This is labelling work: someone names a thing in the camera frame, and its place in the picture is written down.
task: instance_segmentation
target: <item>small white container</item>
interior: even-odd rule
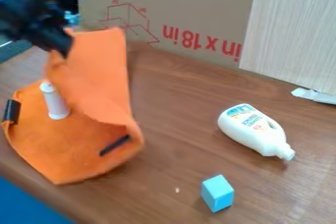
[[[53,120],[61,120],[69,116],[70,109],[65,100],[57,92],[50,82],[43,82],[39,89],[43,92],[45,103],[48,107],[49,117]]]
[[[286,143],[282,127],[249,104],[225,110],[218,126],[231,139],[257,151],[262,156],[277,156],[292,160],[295,151]]]

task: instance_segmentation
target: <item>black clip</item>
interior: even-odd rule
[[[129,140],[129,138],[130,138],[129,135],[125,135],[119,138],[118,140],[116,140],[115,142],[108,144],[105,148],[99,151],[99,156],[104,156],[108,152],[112,151],[113,149],[117,148],[118,146],[122,145],[124,142]]]
[[[6,109],[2,122],[10,121],[14,124],[18,124],[20,109],[21,109],[21,102],[9,99],[6,104]]]

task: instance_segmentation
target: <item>robotic arm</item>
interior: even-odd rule
[[[57,50],[64,58],[73,43],[62,29],[66,23],[64,12],[45,0],[0,0],[0,33],[46,51]]]

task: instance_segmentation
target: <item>bottle cap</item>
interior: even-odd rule
[[[278,145],[277,156],[279,158],[283,158],[287,161],[290,161],[294,158],[295,151],[287,143],[284,143],[284,144]]]

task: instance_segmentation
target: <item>white cylinder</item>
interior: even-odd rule
[[[48,107],[49,117],[53,120],[64,119],[69,116],[70,109],[65,100],[50,82],[43,82],[39,89],[43,92],[45,103]]]

